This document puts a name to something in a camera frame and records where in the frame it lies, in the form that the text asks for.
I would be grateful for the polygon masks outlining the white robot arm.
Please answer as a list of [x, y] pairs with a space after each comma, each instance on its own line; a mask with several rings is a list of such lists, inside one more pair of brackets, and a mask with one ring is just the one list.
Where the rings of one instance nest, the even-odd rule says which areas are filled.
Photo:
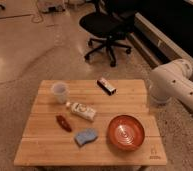
[[193, 110], [193, 67], [188, 60], [177, 59], [154, 68], [149, 79], [150, 97], [158, 104], [166, 104], [172, 97]]

